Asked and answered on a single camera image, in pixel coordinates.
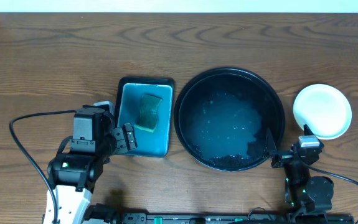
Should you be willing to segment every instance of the black pan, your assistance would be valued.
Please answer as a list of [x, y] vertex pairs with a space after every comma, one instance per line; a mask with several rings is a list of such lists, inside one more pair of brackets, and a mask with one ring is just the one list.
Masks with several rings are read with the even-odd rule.
[[266, 161], [266, 130], [276, 145], [285, 130], [283, 105], [253, 72], [215, 68], [180, 92], [174, 125], [181, 144], [199, 162], [218, 170], [247, 170]]

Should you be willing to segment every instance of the white wall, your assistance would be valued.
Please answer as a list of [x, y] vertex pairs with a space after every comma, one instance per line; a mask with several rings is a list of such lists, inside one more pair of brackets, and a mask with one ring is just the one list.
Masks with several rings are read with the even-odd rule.
[[0, 12], [358, 12], [358, 0], [0, 0]]

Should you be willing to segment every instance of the water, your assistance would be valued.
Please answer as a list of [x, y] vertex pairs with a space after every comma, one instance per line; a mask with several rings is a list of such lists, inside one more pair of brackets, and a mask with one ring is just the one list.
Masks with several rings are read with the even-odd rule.
[[237, 155], [249, 158], [248, 143], [257, 140], [254, 135], [261, 128], [258, 111], [251, 101], [228, 92], [217, 91], [211, 98], [193, 109], [196, 122], [187, 129], [188, 141], [206, 160]]

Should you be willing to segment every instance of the white plate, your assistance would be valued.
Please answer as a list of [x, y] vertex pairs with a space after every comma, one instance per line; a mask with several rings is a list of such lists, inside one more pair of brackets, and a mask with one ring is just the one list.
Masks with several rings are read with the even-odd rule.
[[324, 84], [304, 88], [293, 103], [293, 114], [301, 129], [307, 124], [319, 139], [338, 138], [352, 121], [352, 108], [346, 97]]

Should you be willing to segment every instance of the water in pan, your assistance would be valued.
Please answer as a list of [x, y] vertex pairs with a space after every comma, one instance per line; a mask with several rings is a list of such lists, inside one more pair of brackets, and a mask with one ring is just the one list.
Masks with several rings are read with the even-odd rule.
[[191, 150], [212, 165], [245, 166], [263, 154], [266, 122], [260, 110], [268, 98], [257, 87], [219, 83], [212, 88], [205, 82], [206, 89], [187, 94], [191, 99], [182, 105], [181, 129]]

